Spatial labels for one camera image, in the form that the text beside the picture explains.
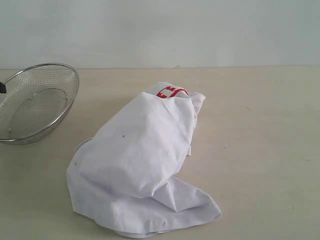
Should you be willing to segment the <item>white t-shirt red print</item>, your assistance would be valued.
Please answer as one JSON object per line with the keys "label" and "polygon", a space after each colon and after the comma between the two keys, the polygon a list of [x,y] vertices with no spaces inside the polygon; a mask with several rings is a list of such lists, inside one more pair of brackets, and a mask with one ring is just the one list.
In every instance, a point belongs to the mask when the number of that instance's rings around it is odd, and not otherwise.
{"label": "white t-shirt red print", "polygon": [[159,82],[124,106],[75,150],[66,170],[73,211],[132,239],[218,219],[212,197],[176,177],[204,100]]}

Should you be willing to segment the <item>round metal mesh basket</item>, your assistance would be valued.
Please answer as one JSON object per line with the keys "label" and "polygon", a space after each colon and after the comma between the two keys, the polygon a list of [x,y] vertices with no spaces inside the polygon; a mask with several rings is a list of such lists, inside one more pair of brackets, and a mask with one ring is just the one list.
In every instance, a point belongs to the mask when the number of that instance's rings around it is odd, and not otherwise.
{"label": "round metal mesh basket", "polygon": [[41,63],[18,71],[0,94],[0,141],[26,145],[49,135],[67,116],[80,77],[70,65]]}

